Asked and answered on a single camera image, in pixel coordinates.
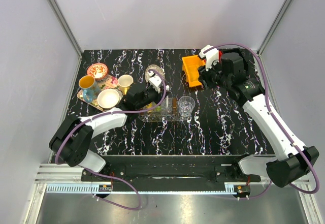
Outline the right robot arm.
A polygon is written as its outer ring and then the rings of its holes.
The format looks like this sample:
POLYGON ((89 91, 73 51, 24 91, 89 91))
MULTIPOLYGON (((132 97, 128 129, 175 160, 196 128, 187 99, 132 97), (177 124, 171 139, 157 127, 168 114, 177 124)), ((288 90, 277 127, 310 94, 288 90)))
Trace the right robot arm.
POLYGON ((231 176, 243 181, 248 175, 268 177, 276 186, 285 187, 307 175, 319 157, 314 146, 299 140, 278 113, 271 108, 265 86, 248 76, 248 65, 238 49, 223 55, 219 50, 200 50, 205 61, 198 69, 205 88, 224 87, 229 96, 255 121, 275 153, 274 157, 241 156, 231 168, 231 176))

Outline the clear glass tumbler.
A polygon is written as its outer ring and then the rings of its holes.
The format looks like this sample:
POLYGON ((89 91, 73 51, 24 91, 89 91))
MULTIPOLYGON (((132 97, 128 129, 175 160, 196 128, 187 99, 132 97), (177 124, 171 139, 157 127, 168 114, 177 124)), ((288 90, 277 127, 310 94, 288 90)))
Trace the clear glass tumbler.
POLYGON ((195 107, 195 101, 192 97, 183 96, 178 100, 178 112, 181 117, 189 117, 195 107))

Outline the yellow toothpaste tube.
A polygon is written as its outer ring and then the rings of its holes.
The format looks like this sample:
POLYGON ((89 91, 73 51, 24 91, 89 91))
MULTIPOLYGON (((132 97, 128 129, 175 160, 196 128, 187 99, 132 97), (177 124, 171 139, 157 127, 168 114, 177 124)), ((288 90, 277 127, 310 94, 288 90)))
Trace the yellow toothpaste tube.
POLYGON ((145 109, 151 109, 153 107, 153 102, 151 102, 150 104, 148 104, 147 106, 145 106, 145 109))

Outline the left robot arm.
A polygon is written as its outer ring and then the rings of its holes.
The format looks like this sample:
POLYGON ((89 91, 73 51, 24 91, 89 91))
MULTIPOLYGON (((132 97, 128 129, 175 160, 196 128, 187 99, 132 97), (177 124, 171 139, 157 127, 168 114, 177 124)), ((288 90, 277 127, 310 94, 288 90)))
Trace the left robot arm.
POLYGON ((153 85, 144 90, 136 89, 132 86, 117 106, 106 112, 88 117, 66 117, 49 142, 49 148, 55 153, 54 162, 87 168, 99 181, 108 179, 110 169, 106 161, 90 150, 92 139, 111 129, 123 127, 140 113, 148 112, 143 108, 152 102, 156 105, 151 109, 158 107, 167 95, 165 83, 160 91, 153 85))

